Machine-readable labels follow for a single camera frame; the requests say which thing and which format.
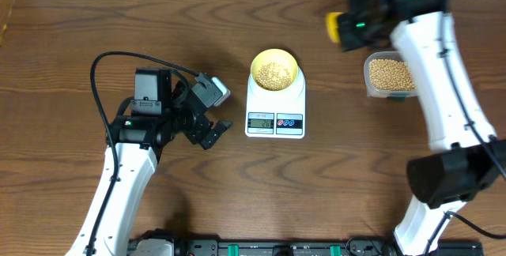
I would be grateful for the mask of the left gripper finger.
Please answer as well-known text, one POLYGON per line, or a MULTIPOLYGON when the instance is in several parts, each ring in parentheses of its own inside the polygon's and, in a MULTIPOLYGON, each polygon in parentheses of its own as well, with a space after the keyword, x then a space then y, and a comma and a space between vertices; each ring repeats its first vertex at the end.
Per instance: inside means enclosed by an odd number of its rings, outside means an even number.
POLYGON ((209 131, 199 144, 204 150, 211 149, 220 136, 216 131, 209 131))
POLYGON ((216 125, 212 129, 213 135, 214 136, 221 136, 232 125, 233 125, 233 122, 231 122, 231 121, 226 121, 226 120, 219 120, 219 121, 217 121, 216 125))

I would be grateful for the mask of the yellow measuring scoop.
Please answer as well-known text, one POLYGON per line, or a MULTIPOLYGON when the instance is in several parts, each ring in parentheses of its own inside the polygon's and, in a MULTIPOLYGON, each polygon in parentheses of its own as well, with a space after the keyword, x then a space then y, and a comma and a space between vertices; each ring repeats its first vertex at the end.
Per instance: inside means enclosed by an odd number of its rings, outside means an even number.
POLYGON ((340 43, 340 37, 338 33, 338 18, 342 15, 342 12, 331 12, 325 16, 325 23, 327 28, 327 35, 330 41, 333 43, 340 43))

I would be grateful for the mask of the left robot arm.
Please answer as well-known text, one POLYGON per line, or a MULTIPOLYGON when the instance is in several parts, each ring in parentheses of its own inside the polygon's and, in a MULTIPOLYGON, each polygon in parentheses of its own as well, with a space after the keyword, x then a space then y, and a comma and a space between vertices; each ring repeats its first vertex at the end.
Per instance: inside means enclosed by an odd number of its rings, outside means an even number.
POLYGON ((217 78, 200 73, 194 85, 176 70, 138 69, 134 95, 122 102, 106 128, 104 168, 70 255, 126 255, 142 195, 164 147, 182 133, 210 149, 232 126, 212 123, 205 113, 230 91, 217 78))

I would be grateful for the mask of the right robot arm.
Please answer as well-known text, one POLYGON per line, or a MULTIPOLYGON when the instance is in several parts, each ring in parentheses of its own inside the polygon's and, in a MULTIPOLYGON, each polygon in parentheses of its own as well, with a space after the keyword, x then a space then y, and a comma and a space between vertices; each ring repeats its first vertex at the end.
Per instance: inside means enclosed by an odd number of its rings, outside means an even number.
POLYGON ((393 47, 406 62, 429 136, 429 156, 406 169, 412 198, 385 255, 427 255, 459 210, 505 174, 505 143, 474 94, 449 0, 348 0, 327 18, 342 50, 393 47))

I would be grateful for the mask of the white digital kitchen scale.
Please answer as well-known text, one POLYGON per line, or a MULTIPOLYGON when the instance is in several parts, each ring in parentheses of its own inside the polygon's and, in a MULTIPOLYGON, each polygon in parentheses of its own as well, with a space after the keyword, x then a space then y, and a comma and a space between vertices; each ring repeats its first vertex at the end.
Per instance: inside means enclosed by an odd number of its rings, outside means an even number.
POLYGON ((262 86, 273 62, 251 66, 247 82, 247 104, 244 133, 248 137, 301 139, 306 132, 306 80, 301 68, 293 72, 291 85, 289 70, 281 68, 276 84, 284 89, 270 91, 262 86))

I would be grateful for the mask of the soybeans in yellow bowl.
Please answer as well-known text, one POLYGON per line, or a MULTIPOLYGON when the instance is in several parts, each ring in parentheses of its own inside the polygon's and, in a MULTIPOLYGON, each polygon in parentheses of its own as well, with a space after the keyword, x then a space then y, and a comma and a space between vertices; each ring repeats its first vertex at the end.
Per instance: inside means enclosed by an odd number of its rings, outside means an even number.
POLYGON ((255 81, 269 91, 280 91, 293 83, 293 72, 286 65, 269 62, 260 66, 255 81))

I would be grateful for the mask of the yellow plastic bowl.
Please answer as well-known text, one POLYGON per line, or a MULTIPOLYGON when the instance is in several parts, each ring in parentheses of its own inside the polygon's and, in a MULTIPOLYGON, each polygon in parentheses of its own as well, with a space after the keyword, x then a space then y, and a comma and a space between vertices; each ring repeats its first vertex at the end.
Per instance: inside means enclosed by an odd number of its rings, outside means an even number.
POLYGON ((255 81, 255 77, 256 77, 256 74, 257 74, 260 66, 263 64, 267 64, 269 62, 276 62, 276 63, 283 64, 283 65, 286 65, 287 67, 289 67, 293 72, 293 83, 295 82, 295 80, 298 76, 298 73, 299 73, 299 70, 298 70, 299 66, 297 65, 296 59, 288 51, 284 51, 282 49, 268 49, 268 50, 265 50, 265 51, 262 51, 261 53, 259 53, 254 58, 254 60, 251 64, 251 76, 256 84, 257 84, 257 82, 255 81))

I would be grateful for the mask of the pile of soybeans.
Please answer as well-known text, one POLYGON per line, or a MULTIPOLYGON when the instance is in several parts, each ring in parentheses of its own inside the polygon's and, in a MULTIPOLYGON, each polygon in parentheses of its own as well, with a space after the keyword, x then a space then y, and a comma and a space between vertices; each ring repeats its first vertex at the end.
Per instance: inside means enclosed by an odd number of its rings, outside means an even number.
POLYGON ((393 59, 373 59, 368 64, 372 85, 379 90, 414 91, 413 77, 406 62, 393 59))

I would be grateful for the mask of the clear plastic container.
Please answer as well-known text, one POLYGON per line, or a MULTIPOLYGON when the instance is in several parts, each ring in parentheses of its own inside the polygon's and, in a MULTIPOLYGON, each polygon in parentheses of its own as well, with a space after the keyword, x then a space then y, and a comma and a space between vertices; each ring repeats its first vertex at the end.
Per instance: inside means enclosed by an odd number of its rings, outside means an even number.
POLYGON ((369 77, 368 64, 373 59, 380 59, 380 58, 393 59, 396 61, 405 62, 398 51, 380 51, 370 55, 364 63, 364 80, 368 96, 375 98, 395 98, 395 99, 405 99, 407 97, 416 96, 417 95, 416 89, 414 91, 389 91, 389 90, 379 90, 372 85, 369 77))

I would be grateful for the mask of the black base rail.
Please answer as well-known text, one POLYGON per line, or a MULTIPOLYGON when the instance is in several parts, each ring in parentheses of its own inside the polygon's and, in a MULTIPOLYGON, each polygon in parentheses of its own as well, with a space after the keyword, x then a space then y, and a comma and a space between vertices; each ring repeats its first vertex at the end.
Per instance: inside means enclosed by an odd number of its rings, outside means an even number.
POLYGON ((126 253, 174 256, 376 256, 400 255, 401 251, 392 239, 238 240, 221 239, 217 235, 181 235, 157 228, 132 239, 126 253))

